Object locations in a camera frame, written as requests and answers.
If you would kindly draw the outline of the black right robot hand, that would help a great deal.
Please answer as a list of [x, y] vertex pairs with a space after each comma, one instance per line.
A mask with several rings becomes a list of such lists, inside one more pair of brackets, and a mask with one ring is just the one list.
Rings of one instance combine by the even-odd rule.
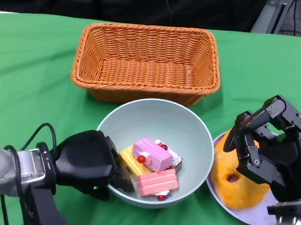
[[279, 202], [301, 199], [301, 117], [283, 96], [239, 114], [223, 150], [236, 151], [236, 170], [256, 184], [268, 184]]

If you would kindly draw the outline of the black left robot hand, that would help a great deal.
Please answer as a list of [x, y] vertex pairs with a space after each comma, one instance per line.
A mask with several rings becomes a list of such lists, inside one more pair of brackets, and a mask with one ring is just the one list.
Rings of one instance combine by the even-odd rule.
[[55, 150], [57, 185], [74, 187], [83, 194], [108, 201], [108, 185], [135, 191], [129, 172], [121, 166], [110, 137], [91, 130], [68, 137]]

